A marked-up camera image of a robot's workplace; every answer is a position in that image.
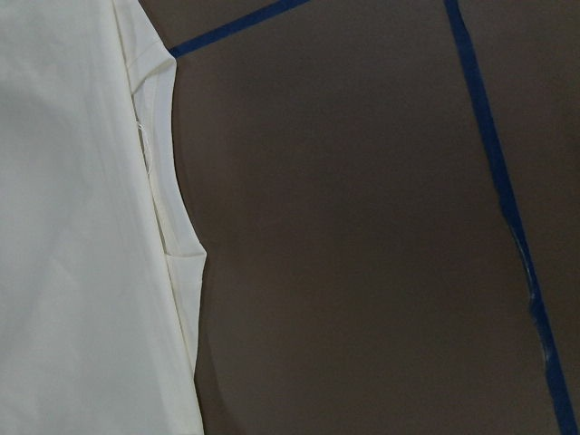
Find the white fabric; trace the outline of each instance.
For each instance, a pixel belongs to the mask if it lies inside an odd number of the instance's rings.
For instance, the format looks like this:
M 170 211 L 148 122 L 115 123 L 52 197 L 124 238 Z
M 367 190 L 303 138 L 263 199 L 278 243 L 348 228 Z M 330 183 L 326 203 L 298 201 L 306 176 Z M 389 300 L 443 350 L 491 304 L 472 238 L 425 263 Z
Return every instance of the white fabric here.
M 175 71 L 137 0 L 0 0 L 2 435 L 203 433 Z

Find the blue tape strip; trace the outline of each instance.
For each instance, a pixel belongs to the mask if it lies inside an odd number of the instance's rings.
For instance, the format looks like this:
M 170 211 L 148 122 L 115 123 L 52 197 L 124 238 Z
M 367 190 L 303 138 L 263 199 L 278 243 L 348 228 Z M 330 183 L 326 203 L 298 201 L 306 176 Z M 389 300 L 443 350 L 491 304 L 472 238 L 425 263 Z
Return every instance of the blue tape strip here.
M 526 269 L 530 297 L 529 311 L 536 324 L 537 333 L 544 350 L 546 380 L 550 394 L 552 395 L 560 433 L 563 435 L 577 435 L 578 428 L 575 422 L 572 403 L 568 396 L 556 343 L 552 335 L 544 301 L 542 300 L 542 293 L 537 281 L 532 256 L 527 245 L 524 226 L 519 211 L 517 210 L 516 197 L 509 180 L 508 168 L 501 150 L 501 144 L 489 107 L 488 96 L 481 77 L 481 71 L 479 70 L 473 43 L 461 17 L 457 0 L 445 0 L 445 7 L 447 8 L 451 31 L 453 32 L 455 44 L 459 52 L 465 81 L 469 88 L 473 111 L 478 121 L 479 134 L 488 154 L 489 166 L 496 191 L 498 192 L 501 211 L 516 241 L 522 263 Z
M 272 3 L 271 5 L 265 6 L 258 9 L 251 14 L 242 16 L 231 23 L 224 24 L 217 29 L 211 30 L 206 34 L 197 36 L 185 43 L 181 43 L 169 50 L 172 56 L 180 57 L 184 54 L 194 52 L 200 48 L 210 45 L 220 39 L 226 38 L 231 34 L 235 34 L 242 30 L 247 29 L 256 24 L 260 24 L 268 18 L 272 18 L 276 15 L 280 15 L 283 12 L 289 11 L 299 5 L 307 3 L 309 0 L 280 0 L 278 2 Z

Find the painter's tape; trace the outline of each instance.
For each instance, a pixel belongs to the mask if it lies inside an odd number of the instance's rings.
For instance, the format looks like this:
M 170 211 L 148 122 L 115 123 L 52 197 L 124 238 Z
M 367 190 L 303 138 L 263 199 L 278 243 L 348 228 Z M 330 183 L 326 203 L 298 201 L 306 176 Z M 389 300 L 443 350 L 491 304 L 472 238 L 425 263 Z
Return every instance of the painter's tape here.
M 263 21 L 272 18 L 276 15 L 280 15 L 290 9 L 294 9 L 299 5 L 307 3 L 309 0 L 280 0 L 278 2 L 272 3 L 271 5 L 265 6 L 258 9 L 251 14 L 242 16 L 231 23 L 224 24 L 217 29 L 211 30 L 206 34 L 201 34 L 196 36 L 185 43 L 181 43 L 171 49 L 169 52 L 174 57 L 180 57 L 184 54 L 194 52 L 200 48 L 210 45 L 220 39 L 226 38 L 231 34 L 236 34 L 242 30 L 245 30 L 253 25 L 260 24 Z
M 489 107 L 488 96 L 481 77 L 473 43 L 461 17 L 457 0 L 444 1 L 449 16 L 451 31 L 453 32 L 455 44 L 459 52 L 461 66 L 463 67 L 463 75 L 469 88 L 471 104 L 478 121 L 479 134 L 488 154 L 491 176 L 496 191 L 498 192 L 501 211 L 516 241 L 522 263 L 526 270 L 530 297 L 529 311 L 536 324 L 537 333 L 544 350 L 546 380 L 554 403 L 554 411 L 560 433 L 562 435 L 577 435 L 578 428 L 575 422 L 572 403 L 568 396 L 566 380 L 562 373 L 556 342 L 552 335 L 546 308 L 544 307 L 534 262 L 532 261 L 532 256 L 527 245 L 526 233 L 524 232 L 524 226 L 517 209 L 516 197 L 509 180 L 508 168 L 501 150 L 501 144 Z

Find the white t-shirt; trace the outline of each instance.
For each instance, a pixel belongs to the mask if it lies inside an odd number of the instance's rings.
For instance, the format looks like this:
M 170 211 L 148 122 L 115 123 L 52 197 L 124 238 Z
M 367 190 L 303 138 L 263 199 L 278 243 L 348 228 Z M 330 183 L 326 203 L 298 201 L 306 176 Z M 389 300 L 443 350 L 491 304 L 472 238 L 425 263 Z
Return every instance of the white t-shirt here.
M 175 71 L 137 0 L 0 0 L 3 435 L 203 433 Z

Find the brown surface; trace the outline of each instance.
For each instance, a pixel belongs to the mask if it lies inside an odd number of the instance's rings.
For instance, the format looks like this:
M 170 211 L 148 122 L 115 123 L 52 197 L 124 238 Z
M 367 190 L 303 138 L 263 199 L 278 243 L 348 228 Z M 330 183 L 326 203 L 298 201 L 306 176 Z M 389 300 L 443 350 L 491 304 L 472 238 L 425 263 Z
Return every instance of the brown surface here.
M 142 0 L 167 46 L 266 1 Z M 461 2 L 576 408 L 580 4 Z M 556 434 L 442 2 L 313 2 L 179 59 L 207 435 Z

